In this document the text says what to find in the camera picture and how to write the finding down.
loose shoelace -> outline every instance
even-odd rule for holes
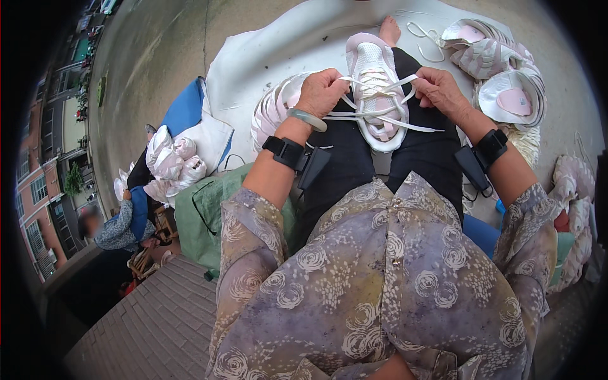
[[[410,25],[416,26],[418,29],[420,29],[420,31],[423,34],[414,33],[414,31],[412,29],[410,29]],[[418,25],[417,23],[410,21],[407,23],[407,30],[409,30],[410,33],[415,35],[416,37],[421,37],[421,38],[428,37],[431,39],[431,41],[433,41],[435,43],[435,45],[437,45],[437,49],[439,49],[439,53],[441,54],[441,59],[440,60],[431,60],[424,56],[424,53],[422,53],[422,48],[420,47],[420,45],[418,43],[416,43],[416,46],[418,46],[418,51],[420,51],[420,54],[422,55],[422,57],[425,60],[427,60],[429,62],[443,62],[446,59],[446,56],[443,54],[443,49],[447,49],[447,47],[444,46],[444,44],[442,43],[442,40],[441,40],[441,36],[435,29],[429,29],[428,31],[426,31],[426,30],[422,29],[422,27],[420,27],[420,25]]]
[[[357,83],[364,87],[363,89],[363,97],[359,102],[359,106],[351,102],[351,100],[346,96],[342,96],[342,100],[346,102],[349,106],[355,109],[355,112],[330,112],[328,116],[324,117],[325,120],[361,120],[366,116],[377,117],[378,119],[401,126],[403,128],[408,128],[415,131],[420,132],[443,132],[444,130],[435,130],[433,128],[428,128],[425,126],[418,126],[409,123],[404,123],[400,120],[394,120],[389,117],[384,116],[388,112],[394,111],[397,109],[402,119],[406,118],[405,110],[401,106],[405,102],[407,102],[410,98],[416,94],[416,89],[412,86],[412,90],[406,97],[403,98],[401,102],[397,100],[396,92],[394,89],[398,88],[401,85],[406,83],[410,83],[412,80],[418,78],[415,74],[412,74],[406,78],[403,78],[400,81],[389,84],[388,75],[382,69],[368,69],[361,71],[361,81],[355,80],[351,77],[341,77],[338,80],[348,80],[351,83]],[[389,107],[387,109],[381,109],[379,111],[363,111],[363,102],[364,100],[370,100],[371,98],[384,95],[392,97],[395,100],[395,106]]]

concrete ground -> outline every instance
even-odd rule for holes
[[[536,169],[543,186],[550,190],[558,155],[581,156],[575,131],[581,133],[595,171],[594,157],[604,148],[596,101],[577,57],[546,12],[526,0],[444,1],[508,25],[515,40],[533,53],[549,102]],[[127,169],[144,149],[144,124],[158,125],[184,86],[197,75],[205,76],[227,36],[262,28],[298,3],[123,1],[106,22],[92,77],[93,83],[103,75],[108,79],[103,106],[91,106],[89,124],[98,192],[106,211],[118,206],[113,180],[119,167]],[[95,103],[95,94],[91,96]],[[491,199],[477,201],[473,214],[495,226],[500,220]]]

right hand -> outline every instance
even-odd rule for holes
[[[327,116],[340,97],[350,91],[350,82],[338,80],[341,76],[336,69],[325,69],[307,76],[302,83],[300,100],[295,108],[320,119]]]
[[[449,71],[423,66],[416,75],[418,78],[412,84],[421,108],[437,107],[457,125],[473,110]]]

red object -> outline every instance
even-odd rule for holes
[[[553,221],[553,227],[558,232],[570,232],[570,218],[566,214],[566,210],[562,210],[558,217]]]
[[[129,286],[126,287],[125,289],[125,295],[129,294],[130,292],[133,291],[133,289],[135,289],[135,280],[133,280]]]

black pants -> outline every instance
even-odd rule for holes
[[[403,50],[394,47],[395,69],[399,79],[415,74],[421,65]],[[412,85],[402,86],[408,94]],[[352,91],[348,94],[352,100]],[[463,220],[462,170],[454,159],[460,149],[455,125],[436,108],[420,108],[420,101],[412,97],[407,101],[410,124],[428,126],[445,132],[418,132],[408,130],[401,146],[393,152],[388,188],[394,193],[410,171],[422,176],[439,194],[447,198]],[[334,111],[352,111],[340,100]],[[370,147],[354,121],[327,120],[327,132],[313,132],[308,142],[313,146],[334,145],[327,149],[331,159],[319,176],[304,192],[302,237],[312,232],[315,224],[327,210],[347,192],[372,181],[376,175]]]
[[[146,165],[146,152],[148,151],[148,146],[146,145],[146,149],[143,150],[141,156],[139,156],[133,170],[131,170],[131,174],[129,174],[129,178],[126,179],[126,185],[131,190],[137,186],[145,186],[150,183],[154,179],[152,173],[150,173],[150,169],[148,169],[148,165]],[[150,198],[146,194],[146,199],[148,201],[148,220],[152,223],[155,223],[154,218],[154,210],[156,208],[156,202]]]

